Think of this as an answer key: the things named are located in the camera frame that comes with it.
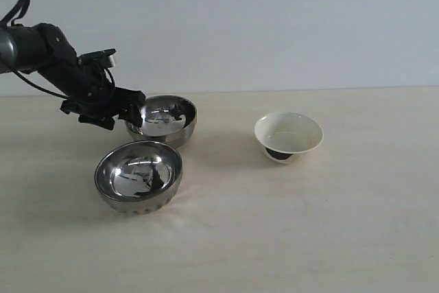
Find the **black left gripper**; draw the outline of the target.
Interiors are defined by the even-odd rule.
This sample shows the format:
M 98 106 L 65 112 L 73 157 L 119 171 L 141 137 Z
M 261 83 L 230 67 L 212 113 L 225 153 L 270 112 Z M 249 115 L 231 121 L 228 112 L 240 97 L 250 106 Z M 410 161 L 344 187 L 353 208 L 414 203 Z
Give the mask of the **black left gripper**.
M 78 115 L 81 124 L 90 124 L 105 130 L 113 130 L 115 117 L 134 126 L 142 124 L 138 106 L 145 103 L 142 91 L 117 87 L 113 77 L 107 77 L 109 69 L 99 64 L 81 65 L 54 60 L 36 68 L 48 82 L 65 94 L 60 110 Z M 115 104 L 120 108 L 109 111 L 109 103 L 115 94 Z

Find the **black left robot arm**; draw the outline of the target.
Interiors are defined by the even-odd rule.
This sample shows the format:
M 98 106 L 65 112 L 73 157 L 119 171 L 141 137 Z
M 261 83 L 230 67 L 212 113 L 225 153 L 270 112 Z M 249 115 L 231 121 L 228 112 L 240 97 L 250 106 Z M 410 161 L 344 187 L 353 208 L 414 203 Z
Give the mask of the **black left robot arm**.
M 48 23 L 1 28 L 2 73 L 25 79 L 37 72 L 61 92 L 63 113 L 107 130 L 114 128 L 116 119 L 134 126 L 143 122 L 145 95 L 116 86 L 109 71 L 115 52 L 105 49 L 79 56 L 62 31 Z

